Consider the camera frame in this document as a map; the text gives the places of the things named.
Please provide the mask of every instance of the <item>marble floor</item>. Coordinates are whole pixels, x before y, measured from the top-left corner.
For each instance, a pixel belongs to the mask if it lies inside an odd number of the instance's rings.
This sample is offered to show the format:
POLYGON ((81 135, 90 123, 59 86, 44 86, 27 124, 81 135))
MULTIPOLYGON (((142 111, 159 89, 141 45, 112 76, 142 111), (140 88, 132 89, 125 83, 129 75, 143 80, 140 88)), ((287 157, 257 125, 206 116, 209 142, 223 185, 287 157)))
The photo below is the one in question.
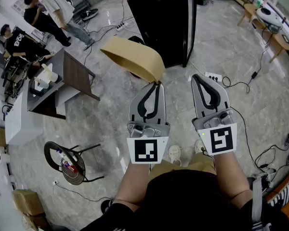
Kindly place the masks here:
MULTIPOLYGON (((123 16, 122 0, 104 0, 95 7, 99 14, 88 24, 89 31, 115 25, 123 16)), ((232 83, 248 82, 251 74, 260 68, 260 57, 264 50, 263 40, 258 31, 243 20, 237 26, 244 10, 233 0, 213 0, 206 6, 197 8, 196 39, 190 61, 202 72, 212 72, 228 76, 232 83)), ((129 18, 131 11, 126 0, 123 2, 124 16, 129 18)), ((100 39, 100 32, 92 32, 93 38, 100 39)), ((139 33, 137 25, 131 28, 139 33)), ((105 36, 83 51, 84 44, 72 37, 72 45, 66 51, 96 74, 92 92, 101 97, 98 102, 79 94, 66 103, 66 120, 44 117, 44 133, 25 144, 11 146, 11 171, 18 186, 36 191, 45 208, 47 218, 58 225, 80 230, 101 215, 100 203, 89 202, 80 196, 53 187, 54 180, 59 185, 77 191, 87 198, 99 199, 116 194, 125 166, 129 163, 128 107, 136 93, 146 82, 135 79, 129 72, 108 59, 99 49, 113 35, 129 38, 134 32, 110 30, 105 36), (89 177, 104 175, 105 178, 72 186, 62 174, 54 171, 45 161, 43 146, 54 141, 65 147, 80 144, 83 147, 101 143, 100 147, 85 152, 85 163, 89 177)), ((47 48, 57 51, 62 46, 51 39, 47 48)), ((231 105, 246 121, 251 154, 256 158, 264 149, 276 144, 282 146, 289 133, 289 56, 282 52, 271 64, 271 48, 262 59, 262 69, 250 84, 239 84, 226 89, 231 105)), ((187 68, 174 66, 166 69, 162 83, 166 90, 167 121, 171 125, 168 146, 178 144, 182 148, 182 161, 186 165, 194 154, 194 143, 198 139, 191 120, 196 117, 189 78, 197 70, 188 63, 187 68)), ((247 176, 257 170, 253 166, 246 143, 244 125, 235 113, 238 138, 236 156, 247 176)), ((286 163, 288 153, 277 151, 273 168, 286 163)), ((273 157, 268 153, 261 162, 269 162, 273 157)), ((169 160, 168 152, 164 158, 169 160)), ((276 179, 280 180, 289 172, 284 167, 276 179)))

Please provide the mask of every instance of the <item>black chair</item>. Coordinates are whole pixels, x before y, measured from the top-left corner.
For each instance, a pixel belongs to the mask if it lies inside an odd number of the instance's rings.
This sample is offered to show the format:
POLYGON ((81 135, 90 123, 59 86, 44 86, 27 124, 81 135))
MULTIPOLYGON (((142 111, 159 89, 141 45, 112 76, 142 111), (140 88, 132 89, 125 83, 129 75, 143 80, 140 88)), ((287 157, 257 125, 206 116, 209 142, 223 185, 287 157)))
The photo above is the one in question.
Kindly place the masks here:
POLYGON ((86 167, 85 164, 83 162, 83 159, 81 158, 81 154, 87 150, 93 149, 97 146, 100 146, 101 144, 97 144, 94 146, 91 146, 89 148, 83 149, 81 151, 74 151, 75 148, 79 147, 79 145, 74 146, 71 149, 65 148, 63 146, 60 146, 54 142, 47 142, 44 145, 44 154, 45 154, 45 158, 47 163, 55 170, 62 172, 64 178, 71 184, 73 185, 80 185, 83 182, 92 182, 98 179, 102 179, 104 178, 104 176, 100 176, 97 177, 95 179, 92 180, 88 180, 86 178, 86 167), (58 149, 61 150, 63 153, 65 153, 65 155, 68 157, 68 159, 72 162, 73 166, 75 166, 77 172, 72 172, 70 169, 66 168, 64 165, 64 160, 61 160, 61 165, 56 164, 53 159, 52 156, 50 154, 50 149, 57 151, 58 149), (74 160, 73 156, 70 154, 74 154, 74 156, 77 158, 77 161, 74 160))

